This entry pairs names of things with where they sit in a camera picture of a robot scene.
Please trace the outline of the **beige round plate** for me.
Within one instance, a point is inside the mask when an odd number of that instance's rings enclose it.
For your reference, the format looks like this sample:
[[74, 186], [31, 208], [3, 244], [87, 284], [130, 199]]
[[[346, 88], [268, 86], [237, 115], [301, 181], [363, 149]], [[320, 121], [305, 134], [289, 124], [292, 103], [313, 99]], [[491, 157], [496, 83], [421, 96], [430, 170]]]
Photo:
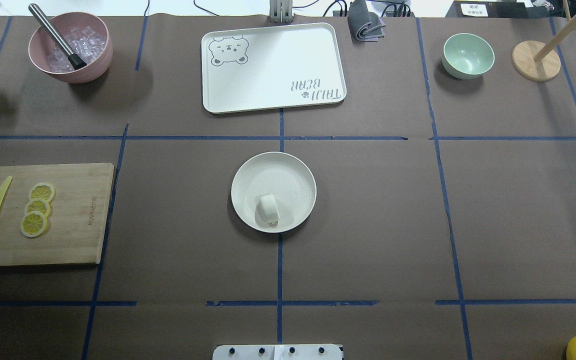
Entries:
[[[276, 226], [265, 223], [258, 200], [274, 194], [278, 203]], [[310, 168], [285, 152], [259, 153], [236, 171], [230, 199], [238, 217], [251, 228], [265, 233], [283, 233], [302, 224], [311, 214], [317, 199], [317, 184]]]

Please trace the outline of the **white steamed bun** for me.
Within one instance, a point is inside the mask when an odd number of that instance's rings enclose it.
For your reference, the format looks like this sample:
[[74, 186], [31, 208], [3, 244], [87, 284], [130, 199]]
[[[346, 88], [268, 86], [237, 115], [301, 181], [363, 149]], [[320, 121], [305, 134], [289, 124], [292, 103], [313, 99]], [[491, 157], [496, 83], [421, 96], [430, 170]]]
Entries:
[[274, 194], [263, 194], [258, 199], [260, 216], [263, 221], [270, 226], [276, 226], [279, 222], [279, 206]]

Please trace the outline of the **white bear serving tray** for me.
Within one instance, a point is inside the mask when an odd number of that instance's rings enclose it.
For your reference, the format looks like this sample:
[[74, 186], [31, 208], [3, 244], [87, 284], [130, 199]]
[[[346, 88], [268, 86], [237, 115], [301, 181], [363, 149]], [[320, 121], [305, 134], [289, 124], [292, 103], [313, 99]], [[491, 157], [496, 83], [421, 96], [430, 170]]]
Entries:
[[325, 22], [208, 32], [201, 82], [212, 114], [336, 104], [347, 95], [336, 31]]

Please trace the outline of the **grey folded cloth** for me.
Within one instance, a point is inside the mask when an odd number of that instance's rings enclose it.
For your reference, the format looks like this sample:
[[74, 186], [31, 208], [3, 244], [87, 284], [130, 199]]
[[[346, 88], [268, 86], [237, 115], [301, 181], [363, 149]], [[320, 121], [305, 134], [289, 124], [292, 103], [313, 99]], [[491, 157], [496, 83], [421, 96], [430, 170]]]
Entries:
[[362, 43], [377, 43], [386, 36], [386, 25], [376, 14], [368, 10], [365, 0], [354, 0], [347, 12], [349, 29], [356, 41]]

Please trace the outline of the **mint green bowl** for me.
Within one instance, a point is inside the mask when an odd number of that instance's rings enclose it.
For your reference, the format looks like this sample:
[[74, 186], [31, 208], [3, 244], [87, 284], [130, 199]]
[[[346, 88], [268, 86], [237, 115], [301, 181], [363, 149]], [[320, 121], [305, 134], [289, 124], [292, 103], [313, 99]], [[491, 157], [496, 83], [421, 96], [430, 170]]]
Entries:
[[496, 55], [492, 46], [472, 33], [457, 33], [442, 47], [442, 66], [452, 77], [474, 80], [493, 68]]

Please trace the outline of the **bamboo cutting board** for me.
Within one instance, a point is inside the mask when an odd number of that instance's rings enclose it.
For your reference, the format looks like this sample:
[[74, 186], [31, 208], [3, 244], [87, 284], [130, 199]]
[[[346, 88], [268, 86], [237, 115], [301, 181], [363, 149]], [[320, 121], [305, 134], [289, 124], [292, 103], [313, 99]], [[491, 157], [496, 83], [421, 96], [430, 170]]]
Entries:
[[[0, 207], [0, 266], [98, 264], [114, 184], [110, 162], [0, 166], [0, 186], [11, 178]], [[46, 231], [23, 235], [30, 191], [54, 187]]]

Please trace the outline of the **lemon slice top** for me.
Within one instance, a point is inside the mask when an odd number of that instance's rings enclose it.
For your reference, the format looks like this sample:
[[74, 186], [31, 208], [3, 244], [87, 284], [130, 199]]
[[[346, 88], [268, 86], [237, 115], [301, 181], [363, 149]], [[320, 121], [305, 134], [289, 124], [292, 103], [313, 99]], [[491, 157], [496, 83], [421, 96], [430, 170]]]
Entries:
[[43, 199], [48, 203], [52, 203], [57, 190], [55, 187], [48, 182], [40, 182], [34, 185], [29, 191], [29, 200], [33, 199]]

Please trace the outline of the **lemon slice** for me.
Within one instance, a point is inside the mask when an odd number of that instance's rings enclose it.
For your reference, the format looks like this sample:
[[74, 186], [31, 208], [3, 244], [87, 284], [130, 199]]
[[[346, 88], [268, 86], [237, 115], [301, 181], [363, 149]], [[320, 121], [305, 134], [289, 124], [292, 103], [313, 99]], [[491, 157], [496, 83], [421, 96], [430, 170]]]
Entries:
[[26, 203], [26, 205], [23, 209], [23, 214], [27, 215], [27, 214], [30, 214], [32, 212], [39, 212], [43, 216], [48, 218], [52, 213], [51, 204], [50, 204], [50, 202], [48, 202], [44, 198], [40, 198], [40, 197], [31, 198]]
[[35, 239], [46, 232], [49, 219], [50, 217], [39, 210], [26, 212], [19, 225], [20, 233], [28, 239]]
[[55, 187], [48, 182], [40, 182], [34, 185], [29, 191], [29, 200], [33, 199], [43, 199], [48, 203], [52, 203], [57, 190]]

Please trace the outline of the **pink bowl with ice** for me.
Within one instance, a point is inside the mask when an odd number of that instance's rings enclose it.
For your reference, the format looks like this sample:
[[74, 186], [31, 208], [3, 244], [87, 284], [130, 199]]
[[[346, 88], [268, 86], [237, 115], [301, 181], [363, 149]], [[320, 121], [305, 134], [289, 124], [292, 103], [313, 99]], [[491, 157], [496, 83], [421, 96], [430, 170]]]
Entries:
[[58, 14], [50, 22], [86, 66], [73, 69], [48, 32], [39, 27], [28, 45], [30, 61], [36, 68], [67, 84], [87, 84], [109, 69], [114, 46], [109, 27], [100, 17], [77, 11]]

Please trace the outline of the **lemon slice middle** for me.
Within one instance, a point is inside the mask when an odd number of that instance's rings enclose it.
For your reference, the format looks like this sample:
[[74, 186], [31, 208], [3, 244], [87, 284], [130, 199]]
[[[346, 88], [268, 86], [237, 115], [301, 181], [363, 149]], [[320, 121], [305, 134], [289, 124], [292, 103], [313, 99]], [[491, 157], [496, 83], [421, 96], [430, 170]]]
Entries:
[[40, 197], [31, 198], [26, 203], [26, 205], [23, 209], [23, 214], [27, 215], [27, 214], [30, 214], [32, 212], [39, 212], [43, 216], [48, 218], [52, 213], [51, 204], [50, 204], [50, 202], [48, 202], [44, 198], [40, 198]]

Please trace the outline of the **black box device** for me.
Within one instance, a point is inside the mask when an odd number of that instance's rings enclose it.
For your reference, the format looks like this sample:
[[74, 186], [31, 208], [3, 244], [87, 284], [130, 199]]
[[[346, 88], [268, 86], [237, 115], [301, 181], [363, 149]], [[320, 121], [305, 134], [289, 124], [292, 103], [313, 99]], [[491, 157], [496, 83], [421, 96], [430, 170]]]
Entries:
[[510, 0], [454, 0], [445, 18], [528, 19], [523, 2]]

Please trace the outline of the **lemon slice bottom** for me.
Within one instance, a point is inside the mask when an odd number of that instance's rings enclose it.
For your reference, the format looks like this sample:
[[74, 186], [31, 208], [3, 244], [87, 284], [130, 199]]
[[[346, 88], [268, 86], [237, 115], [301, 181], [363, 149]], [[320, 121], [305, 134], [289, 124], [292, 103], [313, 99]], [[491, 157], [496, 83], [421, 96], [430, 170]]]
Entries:
[[50, 217], [39, 210], [26, 212], [19, 225], [20, 233], [28, 239], [35, 239], [46, 232], [49, 219]]

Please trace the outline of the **wooden mug stand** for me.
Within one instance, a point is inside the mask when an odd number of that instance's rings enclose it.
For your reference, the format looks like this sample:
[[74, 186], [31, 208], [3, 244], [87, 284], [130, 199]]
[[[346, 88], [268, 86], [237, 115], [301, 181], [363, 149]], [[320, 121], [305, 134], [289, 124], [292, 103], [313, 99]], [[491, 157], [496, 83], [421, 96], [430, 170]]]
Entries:
[[535, 82], [555, 78], [562, 68], [562, 60], [556, 48], [575, 29], [576, 14], [547, 43], [526, 40], [515, 45], [510, 57], [514, 69], [524, 78]]

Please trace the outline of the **aluminium frame post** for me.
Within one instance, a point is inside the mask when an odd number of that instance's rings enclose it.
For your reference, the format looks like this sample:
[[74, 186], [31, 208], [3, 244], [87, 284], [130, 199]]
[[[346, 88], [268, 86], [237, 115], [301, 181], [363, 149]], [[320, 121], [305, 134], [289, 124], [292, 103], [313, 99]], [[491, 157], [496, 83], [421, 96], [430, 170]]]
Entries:
[[290, 24], [294, 21], [292, 0], [269, 1], [269, 23]]

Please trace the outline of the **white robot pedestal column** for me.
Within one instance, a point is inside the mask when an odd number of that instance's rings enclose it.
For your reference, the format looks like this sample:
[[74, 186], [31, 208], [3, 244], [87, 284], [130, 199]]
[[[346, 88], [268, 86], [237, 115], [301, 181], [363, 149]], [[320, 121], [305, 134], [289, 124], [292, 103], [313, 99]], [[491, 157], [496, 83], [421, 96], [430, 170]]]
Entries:
[[215, 347], [213, 360], [343, 360], [343, 346], [314, 344], [227, 344]]

